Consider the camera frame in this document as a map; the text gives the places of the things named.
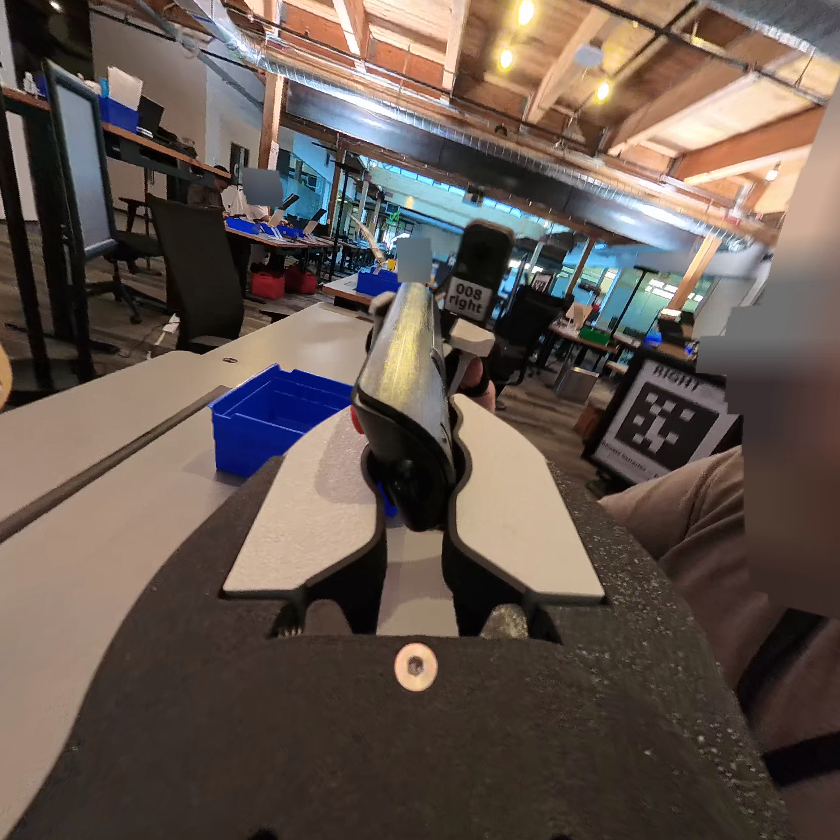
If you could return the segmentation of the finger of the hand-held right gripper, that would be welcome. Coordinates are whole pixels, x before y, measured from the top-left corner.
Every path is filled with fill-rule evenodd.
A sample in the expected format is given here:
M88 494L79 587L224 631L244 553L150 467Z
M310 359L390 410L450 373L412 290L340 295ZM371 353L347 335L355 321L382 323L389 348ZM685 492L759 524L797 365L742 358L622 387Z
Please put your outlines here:
M455 322L449 332L449 347L476 358L487 358L496 343L493 332L473 322Z

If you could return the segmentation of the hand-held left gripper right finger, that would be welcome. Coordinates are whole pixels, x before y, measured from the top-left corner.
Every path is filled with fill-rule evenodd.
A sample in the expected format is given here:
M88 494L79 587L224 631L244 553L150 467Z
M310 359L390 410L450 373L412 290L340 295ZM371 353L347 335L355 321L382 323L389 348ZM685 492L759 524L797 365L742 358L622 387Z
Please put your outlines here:
M463 475L448 501L444 582L460 634L479 634L498 607L526 627L555 606L601 606L606 594L546 458L467 396L451 402Z

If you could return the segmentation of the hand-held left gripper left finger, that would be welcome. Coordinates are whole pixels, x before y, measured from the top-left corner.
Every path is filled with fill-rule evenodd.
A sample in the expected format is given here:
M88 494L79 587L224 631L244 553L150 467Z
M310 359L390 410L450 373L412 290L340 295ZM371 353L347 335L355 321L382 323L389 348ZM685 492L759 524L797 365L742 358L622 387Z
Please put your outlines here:
M224 595L281 600L299 613L332 601L353 632L375 634L387 547L368 454L349 417L330 417L296 442L281 459Z

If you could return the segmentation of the slim silver air duct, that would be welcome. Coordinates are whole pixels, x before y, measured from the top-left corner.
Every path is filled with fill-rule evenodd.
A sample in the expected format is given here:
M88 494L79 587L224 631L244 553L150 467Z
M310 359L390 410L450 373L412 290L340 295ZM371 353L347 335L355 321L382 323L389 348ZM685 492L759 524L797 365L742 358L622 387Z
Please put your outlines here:
M711 237L722 251L778 231L732 201L599 154L574 124L520 117L513 86L455 79L469 2L120 2L180 46L290 83L288 114L391 162L541 208L574 227L660 249Z

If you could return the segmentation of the person's right hand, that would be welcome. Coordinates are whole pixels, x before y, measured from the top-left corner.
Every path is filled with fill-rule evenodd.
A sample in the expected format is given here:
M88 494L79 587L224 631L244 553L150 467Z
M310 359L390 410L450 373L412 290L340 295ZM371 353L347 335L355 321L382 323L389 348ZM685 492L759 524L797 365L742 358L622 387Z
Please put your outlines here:
M458 393L463 393L490 413L497 410L497 390L486 370L485 360L474 358L465 368Z

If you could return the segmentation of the black framed display on stand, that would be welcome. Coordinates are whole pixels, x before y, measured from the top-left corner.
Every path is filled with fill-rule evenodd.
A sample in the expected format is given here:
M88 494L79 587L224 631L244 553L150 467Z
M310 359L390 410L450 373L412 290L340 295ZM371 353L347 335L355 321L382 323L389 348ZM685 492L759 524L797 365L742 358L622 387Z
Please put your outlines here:
M87 264L118 246L98 95L51 60L43 71L73 253Z

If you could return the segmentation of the large silver air duct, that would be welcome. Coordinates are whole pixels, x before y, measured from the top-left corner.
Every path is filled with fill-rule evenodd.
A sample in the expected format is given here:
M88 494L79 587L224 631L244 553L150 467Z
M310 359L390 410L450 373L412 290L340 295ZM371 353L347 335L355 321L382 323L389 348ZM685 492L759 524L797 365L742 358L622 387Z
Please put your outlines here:
M709 5L794 49L839 60L838 1L709 1Z

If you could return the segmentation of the black remote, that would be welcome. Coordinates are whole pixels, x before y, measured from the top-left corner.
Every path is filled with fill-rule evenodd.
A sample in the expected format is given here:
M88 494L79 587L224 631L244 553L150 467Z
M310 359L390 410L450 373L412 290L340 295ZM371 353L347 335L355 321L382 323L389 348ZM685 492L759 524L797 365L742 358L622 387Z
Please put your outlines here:
M351 401L373 482L409 529L439 528L457 469L438 309L425 285L402 284L374 317Z

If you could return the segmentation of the black office chair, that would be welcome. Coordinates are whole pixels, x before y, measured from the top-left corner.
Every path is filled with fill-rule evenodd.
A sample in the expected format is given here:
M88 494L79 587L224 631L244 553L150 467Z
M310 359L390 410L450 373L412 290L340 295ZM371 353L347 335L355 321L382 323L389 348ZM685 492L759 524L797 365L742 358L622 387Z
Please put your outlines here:
M498 405L502 392L513 379L514 385L522 383L540 338L573 304L573 296L554 297L532 286L518 289L510 310L497 322L496 340L487 361Z
M149 196L179 318L176 348L205 354L239 338L245 304L223 212Z

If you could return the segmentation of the black framed marker sign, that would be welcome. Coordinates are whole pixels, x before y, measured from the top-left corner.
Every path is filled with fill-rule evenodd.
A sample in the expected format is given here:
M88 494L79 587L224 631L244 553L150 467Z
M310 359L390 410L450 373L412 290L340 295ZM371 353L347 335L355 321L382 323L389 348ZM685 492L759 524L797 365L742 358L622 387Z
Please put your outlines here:
M607 481L628 488L741 442L742 417L728 408L725 376L642 348L581 456Z

